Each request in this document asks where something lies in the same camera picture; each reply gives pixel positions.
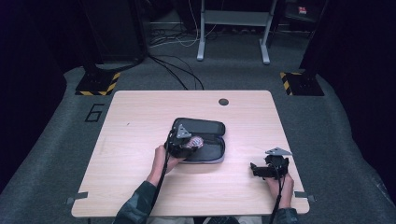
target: wrist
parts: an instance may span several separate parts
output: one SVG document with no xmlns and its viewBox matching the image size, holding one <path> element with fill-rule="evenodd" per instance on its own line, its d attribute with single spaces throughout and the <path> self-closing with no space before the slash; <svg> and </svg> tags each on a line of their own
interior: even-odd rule
<svg viewBox="0 0 396 224">
<path fill-rule="evenodd" d="M 151 171 L 151 173 L 148 175 L 146 180 L 155 187 L 157 187 L 158 183 L 160 182 L 160 179 L 161 179 L 161 173 Z"/>
<path fill-rule="evenodd" d="M 290 203 L 282 203 L 282 202 L 280 202 L 278 208 L 279 209 L 281 209 L 281 208 L 291 208 L 291 204 Z"/>
</svg>

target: black case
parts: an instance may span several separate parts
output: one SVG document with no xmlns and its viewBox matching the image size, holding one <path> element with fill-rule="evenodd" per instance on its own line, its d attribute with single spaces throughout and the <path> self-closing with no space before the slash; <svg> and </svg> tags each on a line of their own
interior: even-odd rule
<svg viewBox="0 0 396 224">
<path fill-rule="evenodd" d="M 175 142 L 179 125 L 191 133 L 191 136 L 200 136 L 204 139 L 204 145 L 196 149 L 184 163 L 218 163 L 224 160 L 225 143 L 222 136 L 225 134 L 225 125 L 222 122 L 204 119 L 175 119 L 168 141 Z M 170 146 L 172 150 L 183 150 L 178 146 Z"/>
</svg>

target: sleeve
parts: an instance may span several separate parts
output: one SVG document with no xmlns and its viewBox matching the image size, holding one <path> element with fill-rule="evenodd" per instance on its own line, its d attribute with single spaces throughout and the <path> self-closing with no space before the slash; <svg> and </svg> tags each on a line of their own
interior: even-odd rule
<svg viewBox="0 0 396 224">
<path fill-rule="evenodd" d="M 276 224 L 299 224 L 294 208 L 281 208 L 276 212 Z"/>
<path fill-rule="evenodd" d="M 144 181 L 134 191 L 134 195 L 122 206 L 113 224 L 141 224 L 146 223 L 151 212 L 151 202 L 156 187 Z"/>
</svg>

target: person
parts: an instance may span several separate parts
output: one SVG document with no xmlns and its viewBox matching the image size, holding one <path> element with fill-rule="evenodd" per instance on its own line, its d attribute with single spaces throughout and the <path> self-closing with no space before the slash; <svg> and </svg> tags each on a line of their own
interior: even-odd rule
<svg viewBox="0 0 396 224">
<path fill-rule="evenodd" d="M 158 146 L 155 149 L 151 172 L 147 179 L 143 181 L 134 191 L 132 197 L 121 207 L 113 224 L 145 224 L 148 222 L 149 214 L 152 209 L 151 202 L 161 179 L 165 156 L 166 149 L 163 146 Z M 167 164 L 166 173 L 172 171 L 172 169 L 183 160 L 184 158 L 174 158 L 171 156 Z M 290 206 L 294 181 L 289 174 L 285 175 L 283 178 L 285 178 L 285 180 L 279 209 L 276 213 L 276 223 L 298 224 L 296 210 Z M 268 183 L 271 195 L 275 199 L 279 191 L 278 180 L 274 180 L 273 178 L 266 178 L 265 180 Z M 193 219 L 185 218 L 181 222 L 193 223 Z"/>
</svg>

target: table leg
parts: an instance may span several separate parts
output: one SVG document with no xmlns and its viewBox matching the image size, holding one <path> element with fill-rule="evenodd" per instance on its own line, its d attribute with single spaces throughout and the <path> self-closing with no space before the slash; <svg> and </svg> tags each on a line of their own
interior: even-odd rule
<svg viewBox="0 0 396 224">
<path fill-rule="evenodd" d="M 262 39 L 260 39 L 260 48 L 262 49 L 262 61 L 266 65 L 270 64 L 270 57 L 268 56 L 268 49 L 267 49 L 266 44 L 267 44 L 268 34 L 270 33 L 270 29 L 271 29 L 272 19 L 274 17 L 276 1 L 277 0 L 273 0 L 273 3 L 271 5 L 271 10 L 268 14 L 267 24 L 265 24 L 264 35 L 263 35 Z"/>
<path fill-rule="evenodd" d="M 202 61 L 205 53 L 205 0 L 201 3 L 201 37 L 199 40 L 197 60 Z"/>
</svg>

